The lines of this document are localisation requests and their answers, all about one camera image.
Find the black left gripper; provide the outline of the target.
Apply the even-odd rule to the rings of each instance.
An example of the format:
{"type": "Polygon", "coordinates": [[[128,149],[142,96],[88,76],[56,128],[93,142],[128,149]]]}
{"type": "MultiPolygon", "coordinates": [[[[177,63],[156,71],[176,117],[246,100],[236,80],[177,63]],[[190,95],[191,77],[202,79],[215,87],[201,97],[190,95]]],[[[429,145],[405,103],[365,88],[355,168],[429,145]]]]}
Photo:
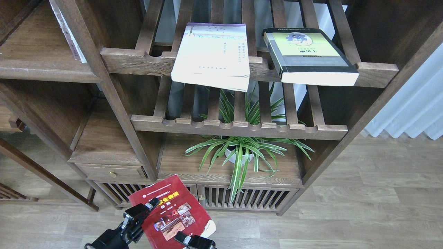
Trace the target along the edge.
{"type": "Polygon", "coordinates": [[[126,244],[137,243],[143,235],[142,225],[150,212],[160,204],[154,197],[145,205],[138,204],[124,212],[124,221],[118,226],[120,237],[126,244]]]}

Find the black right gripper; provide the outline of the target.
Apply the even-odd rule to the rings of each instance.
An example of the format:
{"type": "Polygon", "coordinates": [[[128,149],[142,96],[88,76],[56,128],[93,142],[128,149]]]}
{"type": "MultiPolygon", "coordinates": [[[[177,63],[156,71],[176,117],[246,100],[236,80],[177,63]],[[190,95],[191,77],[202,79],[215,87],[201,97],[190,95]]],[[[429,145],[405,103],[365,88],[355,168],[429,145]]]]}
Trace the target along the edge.
{"type": "Polygon", "coordinates": [[[190,236],[182,231],[178,231],[174,239],[190,249],[216,249],[215,241],[197,235],[190,236]]]}

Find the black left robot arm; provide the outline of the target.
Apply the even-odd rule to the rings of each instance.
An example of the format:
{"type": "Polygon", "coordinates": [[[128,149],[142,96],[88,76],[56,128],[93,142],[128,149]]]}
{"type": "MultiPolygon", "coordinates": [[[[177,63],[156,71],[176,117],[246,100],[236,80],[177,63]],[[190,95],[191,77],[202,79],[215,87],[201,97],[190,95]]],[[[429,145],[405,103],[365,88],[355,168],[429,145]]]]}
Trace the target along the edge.
{"type": "Polygon", "coordinates": [[[93,243],[84,245],[85,249],[128,249],[131,242],[137,243],[143,235],[142,225],[151,211],[159,205],[154,197],[146,204],[135,205],[124,211],[124,221],[115,230],[106,230],[93,243]]]}

